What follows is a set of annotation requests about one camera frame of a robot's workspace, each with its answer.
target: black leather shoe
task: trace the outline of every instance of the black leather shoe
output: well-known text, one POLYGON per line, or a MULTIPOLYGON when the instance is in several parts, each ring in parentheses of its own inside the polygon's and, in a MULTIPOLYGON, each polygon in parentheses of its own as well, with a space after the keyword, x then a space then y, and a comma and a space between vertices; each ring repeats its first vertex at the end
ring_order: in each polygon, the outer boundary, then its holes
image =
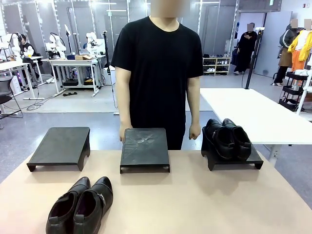
POLYGON ((74 214, 74 234, 97 234, 112 203, 112 184, 109 178, 102 177, 81 195, 74 214))
POLYGON ((217 120, 210 119, 203 128, 202 155, 209 148, 214 149, 223 160, 234 157, 234 140, 231 130, 223 127, 217 120))
POLYGON ((89 178, 83 177, 56 201, 49 213, 45 228, 47 234, 73 233, 73 217, 78 200, 81 194, 90 187, 89 178))
POLYGON ((232 131, 233 139, 235 142, 236 157, 239 160, 246 161, 252 153, 252 144, 244 131, 240 126, 236 126, 233 121, 226 118, 223 120, 223 126, 232 131))

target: man's left hand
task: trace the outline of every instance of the man's left hand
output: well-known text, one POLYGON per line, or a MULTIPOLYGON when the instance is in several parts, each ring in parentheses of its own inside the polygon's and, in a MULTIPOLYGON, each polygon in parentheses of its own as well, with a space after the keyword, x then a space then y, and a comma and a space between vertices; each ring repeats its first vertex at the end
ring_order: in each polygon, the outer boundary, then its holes
POLYGON ((201 128, 200 128, 199 123, 192 123, 190 126, 189 139, 196 140, 197 137, 200 135, 200 132, 201 132, 201 128))

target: shoe buckle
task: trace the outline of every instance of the shoe buckle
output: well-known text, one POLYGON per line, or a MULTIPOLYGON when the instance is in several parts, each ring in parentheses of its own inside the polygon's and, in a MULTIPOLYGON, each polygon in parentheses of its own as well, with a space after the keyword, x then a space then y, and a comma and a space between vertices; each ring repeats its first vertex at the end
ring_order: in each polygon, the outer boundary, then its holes
POLYGON ((213 140, 215 140, 215 133, 216 133, 216 130, 213 133, 213 140))
POLYGON ((104 206, 106 206, 106 201, 105 201, 105 198, 102 194, 97 194, 102 200, 103 200, 103 203, 104 203, 104 206))

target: black pole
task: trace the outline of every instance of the black pole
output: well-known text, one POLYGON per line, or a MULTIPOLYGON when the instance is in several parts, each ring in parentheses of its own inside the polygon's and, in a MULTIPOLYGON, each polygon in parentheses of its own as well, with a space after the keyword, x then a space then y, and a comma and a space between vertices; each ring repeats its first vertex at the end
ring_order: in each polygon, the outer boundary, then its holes
POLYGON ((80 53, 79 53, 79 45, 78 45, 78 40, 77 40, 78 35, 77 35, 77 33, 73 33, 73 35, 75 36, 75 42, 76 42, 76 46, 77 46, 77 50, 78 50, 78 55, 80 55, 80 53))
POLYGON ((106 37, 107 31, 103 31, 103 37, 105 42, 105 55, 106 55, 106 62, 107 62, 107 73, 110 74, 111 70, 109 69, 109 59, 108 59, 108 47, 107 47, 107 37, 106 37))
POLYGON ((66 32, 66 35, 67 35, 67 40, 68 40, 68 44, 69 44, 69 51, 70 51, 70 54, 71 54, 73 51, 72 51, 72 46, 71 46, 70 41, 69 41, 69 34, 68 34, 68 32, 66 32))
POLYGON ((254 53, 253 53, 253 59, 252 59, 251 65, 250 65, 250 69, 249 69, 249 73, 248 73, 248 78, 247 78, 247 83, 246 83, 245 89, 249 89, 250 80, 252 78, 252 74, 253 74, 253 70, 254 70, 254 62, 255 62, 255 60, 256 60, 256 58, 258 56, 258 48, 259 48, 259 43, 260 43, 262 34, 263 34, 263 31, 260 30, 258 32, 257 42, 255 44, 255 49, 254 49, 254 53))

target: yellow jacket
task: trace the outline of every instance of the yellow jacket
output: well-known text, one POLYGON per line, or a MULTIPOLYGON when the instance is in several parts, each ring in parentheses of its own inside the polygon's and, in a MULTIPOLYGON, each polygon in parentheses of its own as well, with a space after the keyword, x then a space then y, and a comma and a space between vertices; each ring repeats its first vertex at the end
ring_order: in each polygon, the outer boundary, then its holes
MULTIPOLYGON (((298 44, 298 38, 300 37, 300 34, 299 34, 299 36, 296 37, 296 39, 289 46, 288 52, 292 53, 293 51, 295 51, 296 46, 298 44)), ((312 48, 312 32, 309 33, 308 38, 307 38, 307 42, 300 52, 299 61, 306 61, 308 59, 311 48, 312 48)))

